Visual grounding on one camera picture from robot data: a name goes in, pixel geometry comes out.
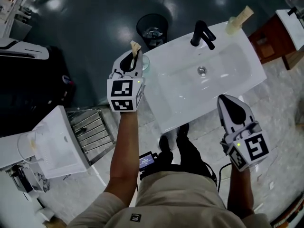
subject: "black faucet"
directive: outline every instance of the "black faucet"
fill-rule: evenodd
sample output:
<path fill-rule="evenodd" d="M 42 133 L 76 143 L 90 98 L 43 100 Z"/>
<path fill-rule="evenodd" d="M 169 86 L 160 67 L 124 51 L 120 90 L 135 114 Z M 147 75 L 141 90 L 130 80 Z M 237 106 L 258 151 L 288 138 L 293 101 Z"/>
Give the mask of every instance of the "black faucet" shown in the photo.
<path fill-rule="evenodd" d="M 192 40 L 190 41 L 191 45 L 197 47 L 200 44 L 201 38 L 207 43 L 210 50 L 215 48 L 214 44 L 212 43 L 212 41 L 216 39 L 215 35 L 210 31 L 210 29 L 208 29 L 208 26 L 204 21 L 199 20 L 195 24 L 194 34 Z"/>

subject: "metal rack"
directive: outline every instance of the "metal rack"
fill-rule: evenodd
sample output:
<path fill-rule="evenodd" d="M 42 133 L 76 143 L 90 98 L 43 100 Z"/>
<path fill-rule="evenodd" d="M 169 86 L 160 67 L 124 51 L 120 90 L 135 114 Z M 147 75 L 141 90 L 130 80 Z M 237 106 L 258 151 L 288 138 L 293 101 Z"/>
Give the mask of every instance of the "metal rack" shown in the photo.
<path fill-rule="evenodd" d="M 107 128 L 99 107 L 67 110 L 66 113 L 90 165 L 115 147 L 115 139 Z"/>

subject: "washbasin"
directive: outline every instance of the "washbasin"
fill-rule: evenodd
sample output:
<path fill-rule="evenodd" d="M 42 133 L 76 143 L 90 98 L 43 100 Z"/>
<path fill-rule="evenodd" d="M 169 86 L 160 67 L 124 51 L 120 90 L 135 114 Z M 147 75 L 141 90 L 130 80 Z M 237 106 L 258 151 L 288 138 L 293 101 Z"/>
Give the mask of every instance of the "washbasin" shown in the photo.
<path fill-rule="evenodd" d="M 144 93 L 162 133 L 216 109 L 220 94 L 238 97 L 266 79 L 244 31 L 230 36 L 226 24 L 209 27 L 214 50 L 203 40 L 192 46 L 190 33 L 145 53 Z"/>

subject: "black shoe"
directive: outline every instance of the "black shoe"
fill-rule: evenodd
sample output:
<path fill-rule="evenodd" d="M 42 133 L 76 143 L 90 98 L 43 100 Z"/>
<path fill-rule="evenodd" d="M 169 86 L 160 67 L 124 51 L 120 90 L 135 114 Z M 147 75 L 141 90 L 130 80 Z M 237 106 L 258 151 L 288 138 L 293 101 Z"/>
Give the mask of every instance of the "black shoe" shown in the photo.
<path fill-rule="evenodd" d="M 165 135 L 162 135 L 159 141 L 161 152 L 171 151 L 169 141 Z"/>
<path fill-rule="evenodd" d="M 180 126 L 178 132 L 177 132 L 177 136 L 179 135 L 187 135 L 189 132 L 189 123 L 184 124 L 183 126 Z"/>

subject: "wooden cabinet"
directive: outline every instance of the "wooden cabinet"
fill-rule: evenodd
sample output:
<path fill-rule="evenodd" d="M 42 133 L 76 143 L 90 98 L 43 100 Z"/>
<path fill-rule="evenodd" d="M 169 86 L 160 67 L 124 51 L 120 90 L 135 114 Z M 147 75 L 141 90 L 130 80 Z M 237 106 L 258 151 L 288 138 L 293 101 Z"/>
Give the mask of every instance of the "wooden cabinet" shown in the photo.
<path fill-rule="evenodd" d="M 266 24 L 248 37 L 262 64 L 283 58 L 287 70 L 291 69 L 302 57 L 280 18 L 275 14 Z"/>

